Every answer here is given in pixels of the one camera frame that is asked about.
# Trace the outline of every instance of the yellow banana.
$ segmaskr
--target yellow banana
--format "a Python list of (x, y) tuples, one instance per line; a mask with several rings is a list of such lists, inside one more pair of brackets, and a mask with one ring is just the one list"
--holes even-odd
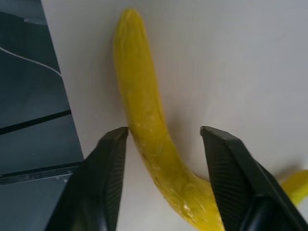
[[(196, 229), (224, 231), (210, 183), (195, 176), (182, 163), (169, 135), (146, 30), (134, 9), (124, 11), (117, 25), (114, 63), (128, 126), (159, 191)], [(304, 180), (307, 176), (305, 172), (291, 177), (283, 185), (295, 203), (308, 193)]]

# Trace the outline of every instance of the white cable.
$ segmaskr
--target white cable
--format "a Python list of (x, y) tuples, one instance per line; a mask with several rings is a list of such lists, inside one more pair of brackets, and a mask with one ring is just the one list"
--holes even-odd
[(29, 62), (38, 64), (38, 65), (41, 65), (41, 66), (43, 66), (43, 67), (45, 67), (45, 68), (48, 68), (48, 69), (50, 69), (51, 71), (57, 73), (59, 76), (61, 76), (61, 73), (60, 73), (60, 72), (58, 72), (57, 70), (53, 69), (53, 68), (50, 67), (50, 66), (47, 66), (47, 65), (45, 65), (45, 64), (42, 64), (42, 63), (37, 62), (37, 61), (32, 60), (32, 59), (28, 59), (28, 58), (23, 57), (23, 56), (21, 56), (21, 55), (15, 54), (15, 53), (13, 53), (13, 52), (11, 52), (11, 51), (8, 51), (7, 49), (4, 49), (3, 47), (0, 47), (0, 50), (3, 51), (3, 52), (5, 52), (5, 53), (11, 54), (11, 55), (13, 55), (13, 56), (16, 56), (16, 57), (18, 57), (18, 58), (27, 60), (27, 61), (29, 61)]

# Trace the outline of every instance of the banana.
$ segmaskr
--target banana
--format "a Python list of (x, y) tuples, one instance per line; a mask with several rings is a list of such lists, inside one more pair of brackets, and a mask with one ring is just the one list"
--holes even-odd
[[(128, 126), (155, 185), (170, 206), (197, 230), (224, 231), (210, 183), (183, 164), (170, 137), (145, 26), (135, 9), (122, 13), (113, 46)], [(294, 203), (308, 194), (307, 179), (305, 171), (282, 185)]]

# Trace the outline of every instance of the white surface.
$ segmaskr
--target white surface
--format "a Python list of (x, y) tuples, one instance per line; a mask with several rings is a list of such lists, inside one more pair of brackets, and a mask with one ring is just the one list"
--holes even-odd
[[(140, 10), (184, 161), (207, 176), (201, 125), (240, 137), (274, 175), (308, 167), (308, 1), (43, 0), (85, 156), (125, 125), (112, 62), (120, 13)], [(193, 230), (128, 141), (119, 231)]]

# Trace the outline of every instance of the banana peel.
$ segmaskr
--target banana peel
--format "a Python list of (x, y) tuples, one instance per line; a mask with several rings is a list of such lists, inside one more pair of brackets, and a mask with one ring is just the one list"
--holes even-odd
[[(166, 126), (150, 46), (142, 18), (125, 10), (114, 36), (114, 64), (128, 126), (155, 185), (169, 205), (201, 231), (224, 231), (211, 185), (194, 175), (181, 161)], [(308, 179), (305, 172), (295, 180)], [(308, 183), (296, 194), (294, 179), (283, 186), (298, 202)]]

